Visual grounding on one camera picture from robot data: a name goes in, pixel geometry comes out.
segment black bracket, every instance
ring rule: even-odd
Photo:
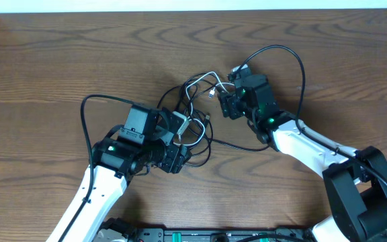
[[[382,152],[368,147],[356,159],[374,168],[387,181],[387,161]],[[323,171],[323,180],[335,223],[350,241],[383,241],[387,231],[387,187],[351,161]],[[354,180],[369,179],[371,188],[359,193]]]

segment wood grain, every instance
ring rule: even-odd
[[[155,105],[189,76],[225,76],[269,44],[287,45],[304,61],[307,125],[387,157],[387,10],[1,14],[0,241],[45,240],[71,202],[87,166],[79,117],[85,95]],[[251,66],[294,112],[296,61],[270,50]],[[217,99],[196,106],[210,113],[216,138],[261,146],[245,120],[222,117]],[[127,111],[88,104],[91,140],[123,123]],[[309,227],[329,214],[323,182],[300,162],[215,144],[202,168],[134,179],[109,216],[169,228],[263,228]]]

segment black cable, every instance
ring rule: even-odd
[[[178,85],[178,86],[175,86],[173,88],[171,88],[170,90],[168,90],[167,92],[164,93],[164,95],[161,97],[161,99],[159,100],[158,102],[158,105],[156,106],[156,108],[159,108],[159,106],[161,106],[162,104],[162,101],[164,100],[165,96],[170,93],[171,91],[173,91],[174,89],[178,88],[178,87],[181,87],[181,85]]]
[[[207,81],[207,80],[201,80],[201,81],[204,81],[204,82],[210,84],[211,87],[215,87],[215,86],[217,85],[217,82],[216,82],[215,84],[212,84],[211,82],[209,82],[209,81]],[[204,94],[207,90],[202,91],[202,92],[199,93],[196,97],[199,97],[200,95]],[[196,91],[195,91],[195,93],[193,93],[192,98],[190,98],[189,101],[187,102],[187,104],[186,104],[186,108],[187,108],[187,109],[190,108],[191,103],[194,101],[194,99],[195,99],[195,94],[196,94]]]
[[[250,242],[250,241],[255,241],[259,239],[285,239],[286,241],[293,241],[293,242],[307,242],[306,240],[293,238],[287,235],[274,235],[274,234],[256,235],[252,237],[247,237],[246,239],[241,239],[237,242]]]
[[[105,135],[105,137],[110,138],[111,136],[113,136],[113,134],[115,134],[117,131],[119,131],[119,129],[121,129],[123,127],[124,126],[121,124],[115,125],[110,131],[108,131],[108,133]]]
[[[213,84],[211,87],[209,87],[209,88],[203,90],[202,92],[198,93],[196,96],[193,96],[191,100],[193,101],[194,99],[198,98],[199,96],[201,96],[201,95],[204,94],[205,92],[211,90],[211,88],[214,88],[215,86],[217,86],[217,83],[216,83],[216,84]]]
[[[299,124],[299,117],[300,117],[300,112],[301,112],[301,108],[302,108],[302,102],[304,100],[304,92],[305,92],[305,89],[306,89],[306,73],[305,73],[305,70],[304,70],[304,65],[302,64],[302,61],[301,61],[301,58],[293,51],[291,50],[290,48],[286,47],[286,46],[281,46],[281,45],[271,45],[271,46],[267,46],[265,48],[262,48],[260,50],[258,50],[257,52],[253,53],[251,56],[249,56],[243,63],[242,65],[233,73],[233,75],[237,75],[237,73],[241,70],[241,68],[247,64],[249,62],[249,60],[251,60],[253,57],[255,57],[257,54],[265,51],[265,50],[269,50],[269,49],[272,49],[272,48],[282,48],[284,50],[287,50],[288,52],[290,52],[295,58],[296,60],[298,61],[298,63],[300,64],[300,68],[301,68],[301,74],[302,74],[302,88],[301,88],[301,94],[300,94],[300,101],[298,102],[298,109],[296,111],[296,116],[295,116],[295,124],[296,124],[296,128],[302,133],[304,134],[305,136],[307,136],[309,139],[317,142],[318,144],[336,152],[337,154],[339,155],[342,155],[346,158],[348,158],[349,161],[352,161],[356,164],[358,164],[360,167],[363,167],[366,171],[368,171],[369,173],[371,173],[374,177],[376,177],[378,180],[380,180],[386,187],[387,187],[387,181],[384,177],[382,177],[382,175],[380,175],[380,173],[378,171],[376,171],[374,168],[372,167],[369,167],[368,165],[366,165],[365,163],[357,160],[356,158],[353,158],[352,156],[348,155],[348,154],[345,154],[343,153],[342,151],[340,151],[339,149],[335,149],[333,147],[330,147],[328,146],[327,144],[324,144],[323,142],[321,142],[320,140],[317,140],[316,138],[314,138],[313,136],[310,136],[307,132],[305,132],[305,129],[302,128]]]
[[[216,143],[221,144],[221,145],[226,145],[226,146],[234,148],[234,149],[239,149],[239,150],[242,150],[242,151],[259,152],[259,151],[264,151],[264,150],[269,148],[268,145],[266,147],[259,148],[259,149],[244,148],[244,147],[240,147],[238,145],[233,145],[233,144],[230,144],[228,142],[217,140],[217,139],[214,139],[213,142],[216,142]]]
[[[175,110],[177,111],[180,107],[180,104],[181,104],[181,101],[183,101],[183,98],[184,98],[184,95],[185,95],[185,89],[186,87],[189,85],[189,83],[191,81],[196,81],[198,79],[195,79],[195,77],[198,77],[198,76],[203,76],[207,73],[199,73],[199,74],[196,74],[196,75],[193,75],[191,76],[180,88],[179,90],[179,101],[177,102],[177,105],[175,106]],[[204,80],[202,79],[201,81],[203,82],[206,82],[206,83],[209,83],[210,85],[213,85],[211,82],[207,81],[207,80]]]
[[[201,121],[201,123],[204,125],[204,127],[205,128],[207,128],[207,125],[210,123],[210,119],[206,122],[206,115],[205,115],[205,113],[203,113],[203,112],[201,112],[201,111],[199,111],[199,110],[197,110],[197,109],[193,109],[194,111],[193,111],[193,115],[194,115],[194,117],[192,117],[191,116],[191,118],[197,118],[198,120],[200,120]],[[192,133],[192,134],[194,134],[194,135],[196,135],[196,136],[200,136],[200,134],[202,133],[202,126],[200,126],[200,125],[198,125],[196,122],[194,122],[194,124],[197,126],[197,128],[201,131],[200,133],[197,133],[197,132],[195,132],[193,129],[191,129],[190,127],[188,127],[188,129],[189,129],[189,131]]]
[[[198,165],[196,165],[196,164],[192,164],[192,163],[185,163],[185,165],[186,166],[188,166],[188,167],[201,167],[201,166],[203,166],[203,165],[205,165],[205,164],[207,164],[207,162],[208,162],[208,160],[210,159],[210,156],[211,156],[211,154],[212,154],[212,147],[211,147],[211,140],[213,140],[213,126],[212,126],[212,123],[211,122],[209,122],[209,125],[210,125],[210,131],[212,132],[212,134],[211,134],[211,139],[210,139],[210,141],[208,141],[208,146],[207,146],[207,148],[205,148],[203,151],[205,151],[205,150],[207,150],[208,149],[208,155],[207,155],[207,158],[205,159],[205,161],[203,162],[203,163],[200,163],[200,164],[198,164]]]
[[[127,103],[127,104],[134,104],[134,102],[132,102],[130,100],[126,100],[126,99],[122,99],[122,98],[118,98],[118,97],[112,97],[112,96],[108,96],[108,95],[101,95],[101,94],[91,94],[91,95],[88,95],[87,97],[83,98],[83,101],[81,102],[81,106],[80,106],[80,119],[81,119],[81,126],[83,128],[83,133],[85,135],[87,153],[89,155],[89,170],[91,172],[90,179],[89,179],[89,188],[87,189],[86,196],[84,197],[82,203],[80,204],[79,209],[77,209],[77,211],[74,214],[73,218],[71,219],[70,223],[67,225],[67,227],[65,228],[64,232],[60,236],[60,238],[58,240],[59,242],[64,240],[65,236],[67,235],[67,233],[69,232],[70,228],[74,224],[75,220],[79,216],[81,210],[86,205],[86,203],[89,202],[89,197],[91,196],[92,189],[93,189],[92,146],[91,146],[91,141],[89,139],[89,133],[87,131],[86,120],[85,120],[85,104],[86,104],[86,101],[89,98],[91,98],[91,97],[102,97],[102,98],[106,98],[106,99],[116,100],[116,101],[119,101],[119,102],[124,102],[124,103]]]

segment white wall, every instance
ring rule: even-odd
[[[0,0],[0,13],[387,8],[387,0]]]

